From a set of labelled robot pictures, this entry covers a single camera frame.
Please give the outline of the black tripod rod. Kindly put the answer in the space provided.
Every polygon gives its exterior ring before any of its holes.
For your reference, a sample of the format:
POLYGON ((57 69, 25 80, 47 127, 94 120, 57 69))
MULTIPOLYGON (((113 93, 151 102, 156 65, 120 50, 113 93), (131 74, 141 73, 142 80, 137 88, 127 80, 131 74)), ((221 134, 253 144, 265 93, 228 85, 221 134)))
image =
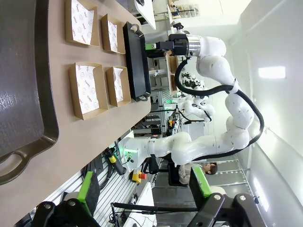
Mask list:
POLYGON ((144 206, 133 205, 126 203, 113 202, 111 205, 115 208, 122 208, 127 210, 141 210, 141 211, 153 211, 153 212, 195 212, 197 208, 184 208, 184 207, 157 207, 157 206, 144 206))

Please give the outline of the rectangular ceiling light panel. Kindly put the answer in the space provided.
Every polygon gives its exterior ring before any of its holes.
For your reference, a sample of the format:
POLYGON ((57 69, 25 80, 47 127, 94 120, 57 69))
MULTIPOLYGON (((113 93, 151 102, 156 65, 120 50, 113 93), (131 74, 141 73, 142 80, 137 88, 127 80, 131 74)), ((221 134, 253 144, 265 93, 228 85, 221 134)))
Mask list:
POLYGON ((285 67, 264 67, 258 69, 258 74, 265 79, 284 79, 286 77, 285 67))

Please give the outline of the white background robots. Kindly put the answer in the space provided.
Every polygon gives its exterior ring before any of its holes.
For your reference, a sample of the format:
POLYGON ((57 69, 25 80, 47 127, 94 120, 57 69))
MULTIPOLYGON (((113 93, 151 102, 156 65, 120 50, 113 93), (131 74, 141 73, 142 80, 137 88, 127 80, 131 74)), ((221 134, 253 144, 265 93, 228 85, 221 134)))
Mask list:
MULTIPOLYGON (((207 88, 203 80, 199 80, 195 75, 190 73, 182 73, 182 85, 185 88, 192 88, 195 91, 203 91, 207 88)), ((209 96, 197 96, 186 93, 183 101, 178 104, 180 110, 193 114, 198 118, 202 118, 205 122, 211 122, 212 116, 215 114, 214 107, 207 103, 209 96)))

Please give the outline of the black yellow handheld switch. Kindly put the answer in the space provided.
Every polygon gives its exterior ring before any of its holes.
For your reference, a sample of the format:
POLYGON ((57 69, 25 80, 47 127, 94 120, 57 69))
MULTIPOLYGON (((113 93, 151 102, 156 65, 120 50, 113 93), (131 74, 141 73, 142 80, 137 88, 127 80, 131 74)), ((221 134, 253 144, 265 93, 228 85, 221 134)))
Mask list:
POLYGON ((126 168, 123 167, 121 161, 118 159, 118 157, 115 154, 115 148, 107 147, 105 149, 105 155, 109 160, 111 166, 119 175, 124 175, 126 173, 126 168))

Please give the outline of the aluminium profile robot base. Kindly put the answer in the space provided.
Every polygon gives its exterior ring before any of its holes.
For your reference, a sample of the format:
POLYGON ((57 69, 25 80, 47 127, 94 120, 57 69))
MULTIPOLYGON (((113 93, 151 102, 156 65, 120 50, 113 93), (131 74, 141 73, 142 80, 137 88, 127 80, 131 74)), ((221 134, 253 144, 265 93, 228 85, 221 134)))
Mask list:
MULTIPOLYGON (((153 206, 152 187, 154 186, 153 176, 149 175, 147 180, 142 180, 140 184, 131 182, 128 175, 119 175, 113 173, 106 184, 105 188, 101 190, 97 207, 94 213, 94 219, 101 227, 112 227, 109 223, 109 217, 112 213, 111 203, 128 203, 134 194, 138 195, 139 205, 153 206)), ((56 205, 62 200, 64 192, 72 193, 78 192, 81 188, 83 177, 78 171, 69 180, 63 183, 58 189, 50 194, 45 200, 51 201, 56 205)))

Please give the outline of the yellow emergency stop button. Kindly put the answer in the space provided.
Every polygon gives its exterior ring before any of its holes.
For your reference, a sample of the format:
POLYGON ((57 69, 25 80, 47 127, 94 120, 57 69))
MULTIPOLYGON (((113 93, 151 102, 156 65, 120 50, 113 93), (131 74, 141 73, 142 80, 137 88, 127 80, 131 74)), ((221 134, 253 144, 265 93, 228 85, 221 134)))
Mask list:
POLYGON ((142 180, 146 180, 147 179, 147 174, 142 173, 140 170, 138 169, 134 169, 130 175, 129 175, 129 179, 137 184, 140 184, 142 180))

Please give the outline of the brown cardboard food box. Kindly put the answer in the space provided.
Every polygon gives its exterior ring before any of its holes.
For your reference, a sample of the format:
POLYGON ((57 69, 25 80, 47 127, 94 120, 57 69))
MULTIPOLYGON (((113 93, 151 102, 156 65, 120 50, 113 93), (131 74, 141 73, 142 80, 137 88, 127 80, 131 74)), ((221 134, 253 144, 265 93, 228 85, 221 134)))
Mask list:
POLYGON ((73 109, 74 109, 74 114, 76 117, 78 117, 82 120, 88 120, 88 119, 94 118, 98 115, 101 115, 104 112, 109 110, 104 70, 103 70, 103 66, 101 64, 91 63, 91 62, 75 62, 69 67, 68 73, 69 73, 69 79, 70 79, 70 88, 71 88, 73 109), (98 102, 99 102, 99 108, 96 110, 90 111, 86 114, 81 113, 80 102, 79 102, 79 97, 78 97, 77 80, 76 80, 76 65, 95 67, 93 70, 93 75, 94 75, 94 80, 95 80, 95 85, 96 85, 96 94, 97 94, 97 98, 98 98, 98 102))
MULTIPOLYGON (((99 27, 98 27, 98 8, 90 0, 77 0, 80 2, 87 10, 94 10, 94 19, 93 19, 93 28, 92 28, 92 37, 90 45, 99 46, 99 27)), ((65 0, 65 40, 67 42, 78 43, 72 40, 72 29, 71 29, 71 0, 65 0)))
POLYGON ((123 23, 109 14, 106 14, 101 18, 101 32, 102 32, 102 42, 103 42, 104 50, 107 52, 113 52, 110 50, 109 35, 108 35, 108 21, 117 25, 118 51, 114 53, 125 54, 123 23))
POLYGON ((122 66, 114 66, 114 67, 111 67, 106 70, 109 103, 115 107, 122 107, 131 102, 128 71, 127 71, 126 67, 122 67, 122 66), (123 72, 121 73, 123 101, 120 101, 120 102, 117 102, 117 100, 116 100, 115 85, 114 85, 114 72, 113 72, 114 67, 123 69, 123 72))

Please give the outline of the wooden shelf unit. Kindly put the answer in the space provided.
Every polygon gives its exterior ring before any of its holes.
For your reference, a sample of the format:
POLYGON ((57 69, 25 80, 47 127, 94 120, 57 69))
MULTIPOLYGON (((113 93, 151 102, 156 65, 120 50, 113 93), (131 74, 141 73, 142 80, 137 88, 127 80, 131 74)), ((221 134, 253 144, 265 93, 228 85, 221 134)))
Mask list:
POLYGON ((176 70, 178 68, 178 58, 172 55, 172 51, 167 51, 165 53, 165 60, 167 64, 169 92, 170 92, 170 96, 174 96, 178 92, 174 79, 176 70))

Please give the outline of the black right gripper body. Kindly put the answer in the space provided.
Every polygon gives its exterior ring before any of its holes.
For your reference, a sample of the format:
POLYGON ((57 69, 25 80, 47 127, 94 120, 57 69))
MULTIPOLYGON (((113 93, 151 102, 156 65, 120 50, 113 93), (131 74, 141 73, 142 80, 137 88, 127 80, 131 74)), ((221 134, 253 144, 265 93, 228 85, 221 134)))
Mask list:
POLYGON ((186 34, 170 34, 167 41, 156 43, 156 49, 171 51, 173 56, 188 55, 188 38, 186 34))

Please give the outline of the large white table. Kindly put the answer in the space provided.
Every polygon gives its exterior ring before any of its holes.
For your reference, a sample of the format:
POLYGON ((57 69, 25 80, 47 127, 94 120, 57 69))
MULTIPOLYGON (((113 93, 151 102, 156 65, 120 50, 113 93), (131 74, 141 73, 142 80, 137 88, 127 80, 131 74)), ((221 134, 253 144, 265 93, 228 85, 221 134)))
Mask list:
POLYGON ((136 10, 147 21, 153 30, 156 30, 156 22, 152 0, 134 0, 136 10))

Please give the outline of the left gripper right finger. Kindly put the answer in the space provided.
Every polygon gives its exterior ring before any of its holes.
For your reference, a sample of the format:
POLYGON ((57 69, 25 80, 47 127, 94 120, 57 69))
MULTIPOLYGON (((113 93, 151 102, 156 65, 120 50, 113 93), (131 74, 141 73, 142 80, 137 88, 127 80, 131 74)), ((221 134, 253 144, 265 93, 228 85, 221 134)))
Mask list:
POLYGON ((267 227, 252 196, 240 193, 230 198, 213 192, 199 167, 191 169, 189 187, 197 213, 188 227, 267 227))

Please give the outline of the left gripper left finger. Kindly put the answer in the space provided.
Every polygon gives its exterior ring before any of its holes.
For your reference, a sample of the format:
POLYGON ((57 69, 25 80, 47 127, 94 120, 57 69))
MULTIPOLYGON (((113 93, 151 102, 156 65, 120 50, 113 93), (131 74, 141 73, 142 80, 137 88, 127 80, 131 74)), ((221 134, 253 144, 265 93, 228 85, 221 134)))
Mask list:
POLYGON ((35 227, 100 227, 93 218, 100 188, 95 172, 88 171, 76 197, 58 205, 41 202, 35 213, 35 227))

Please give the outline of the white printed paper liner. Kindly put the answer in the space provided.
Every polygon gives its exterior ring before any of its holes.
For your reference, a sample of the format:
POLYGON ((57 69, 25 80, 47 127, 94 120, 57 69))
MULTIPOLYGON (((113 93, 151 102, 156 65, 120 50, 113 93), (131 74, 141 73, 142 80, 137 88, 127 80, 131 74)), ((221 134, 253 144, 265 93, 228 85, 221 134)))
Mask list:
POLYGON ((92 37, 94 10, 87 10, 77 0, 71 0, 72 40, 90 45, 92 37))
POLYGON ((110 50, 113 52, 118 51, 118 43, 117 43, 117 25, 108 21, 108 35, 109 35, 109 43, 110 50))
POLYGON ((115 85, 115 93, 116 93, 116 100, 117 102, 123 101, 123 90, 122 90, 122 83, 121 83, 121 73, 123 69, 121 68, 113 68, 114 72, 114 85, 115 85))
POLYGON ((76 65, 76 80, 81 113, 86 114, 99 108, 93 66, 76 65))

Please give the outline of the seated background person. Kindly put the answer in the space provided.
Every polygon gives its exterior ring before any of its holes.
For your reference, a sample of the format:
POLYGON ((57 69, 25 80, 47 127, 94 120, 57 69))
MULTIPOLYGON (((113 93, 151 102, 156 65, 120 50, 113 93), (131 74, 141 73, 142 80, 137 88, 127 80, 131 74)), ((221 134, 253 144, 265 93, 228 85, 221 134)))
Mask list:
POLYGON ((199 167, 202 172, 205 175, 214 175, 217 173, 217 163, 216 162, 212 162, 212 163, 206 163, 206 164, 199 164, 199 163, 188 163, 185 165, 181 165, 178 168, 178 175, 179 175, 179 182, 181 184, 189 184, 189 180, 190 180, 190 173, 191 173, 191 169, 193 167, 199 167))

